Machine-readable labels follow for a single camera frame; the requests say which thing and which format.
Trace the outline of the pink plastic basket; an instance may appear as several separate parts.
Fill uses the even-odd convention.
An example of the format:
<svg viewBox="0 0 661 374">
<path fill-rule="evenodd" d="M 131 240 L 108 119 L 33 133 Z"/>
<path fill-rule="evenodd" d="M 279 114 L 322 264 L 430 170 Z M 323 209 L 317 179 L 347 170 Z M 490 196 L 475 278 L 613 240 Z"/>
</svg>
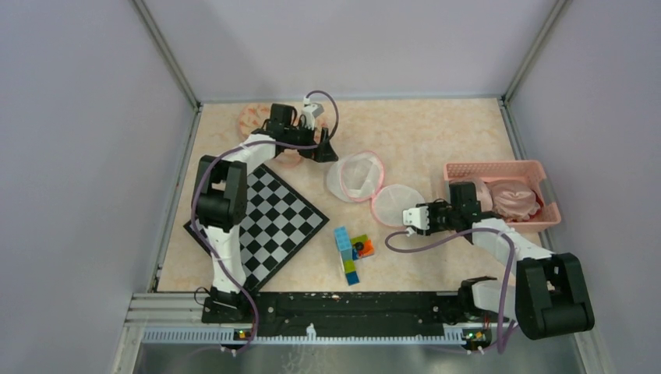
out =
<svg viewBox="0 0 661 374">
<path fill-rule="evenodd" d="M 556 199 L 550 192 L 549 179 L 539 161 L 449 162 L 444 165 L 443 178 L 447 192 L 451 182 L 465 177 L 478 177 L 485 183 L 516 180 L 536 193 L 541 201 L 541 210 L 528 221 L 509 223 L 518 232 L 539 233 L 562 221 Z"/>
</svg>

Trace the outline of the white pink mesh laundry bag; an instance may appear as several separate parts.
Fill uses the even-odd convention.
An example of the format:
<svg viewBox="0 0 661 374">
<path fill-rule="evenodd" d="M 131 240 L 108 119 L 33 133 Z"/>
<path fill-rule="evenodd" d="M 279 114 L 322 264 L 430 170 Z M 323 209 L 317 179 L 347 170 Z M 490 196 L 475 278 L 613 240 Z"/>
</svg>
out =
<svg viewBox="0 0 661 374">
<path fill-rule="evenodd" d="M 424 202 L 416 189 L 385 183 L 386 168 L 372 150 L 340 158 L 328 170 L 327 190 L 346 203 L 369 203 L 374 219 L 391 228 L 405 226 L 404 211 Z"/>
</svg>

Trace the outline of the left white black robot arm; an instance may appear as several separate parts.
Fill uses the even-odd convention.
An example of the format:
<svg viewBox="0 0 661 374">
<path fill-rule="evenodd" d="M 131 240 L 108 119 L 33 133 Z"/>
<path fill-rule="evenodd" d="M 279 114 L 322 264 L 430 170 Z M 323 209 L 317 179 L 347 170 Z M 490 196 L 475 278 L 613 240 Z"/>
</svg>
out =
<svg viewBox="0 0 661 374">
<path fill-rule="evenodd" d="M 209 300 L 220 304 L 232 322 L 249 315 L 244 289 L 245 272 L 239 249 L 239 225 L 248 206 L 248 176 L 285 150 L 295 150 L 317 163 L 338 161 L 331 146 L 332 131 L 319 127 L 323 105 L 309 99 L 301 111 L 286 104 L 272 104 L 270 116 L 238 146 L 219 156 L 205 156 L 198 163 L 191 202 L 195 233 L 210 250 L 214 279 Z"/>
</svg>

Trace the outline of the beige pink lace bra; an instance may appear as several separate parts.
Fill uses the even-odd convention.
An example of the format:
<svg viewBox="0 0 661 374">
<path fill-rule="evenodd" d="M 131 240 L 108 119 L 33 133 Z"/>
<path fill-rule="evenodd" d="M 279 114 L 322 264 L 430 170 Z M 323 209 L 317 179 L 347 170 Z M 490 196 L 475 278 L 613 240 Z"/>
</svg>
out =
<svg viewBox="0 0 661 374">
<path fill-rule="evenodd" d="M 476 176 L 454 180 L 452 184 L 472 183 L 482 212 L 501 215 L 506 221 L 529 221 L 541 213 L 543 203 L 525 183 L 505 179 L 484 182 Z"/>
</svg>

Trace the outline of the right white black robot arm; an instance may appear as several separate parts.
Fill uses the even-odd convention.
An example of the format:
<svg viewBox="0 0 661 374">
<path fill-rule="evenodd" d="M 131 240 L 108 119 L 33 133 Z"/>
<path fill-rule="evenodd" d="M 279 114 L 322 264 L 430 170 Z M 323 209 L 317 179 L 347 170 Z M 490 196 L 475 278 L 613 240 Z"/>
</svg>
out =
<svg viewBox="0 0 661 374">
<path fill-rule="evenodd" d="M 475 184 L 451 185 L 450 199 L 419 203 L 404 210 L 405 226 L 418 235 L 451 231 L 504 264 L 507 279 L 462 282 L 459 315 L 477 321 L 488 311 L 518 323 L 531 340 L 589 331 L 595 315 L 579 258 L 530 242 L 496 213 L 482 210 Z"/>
</svg>

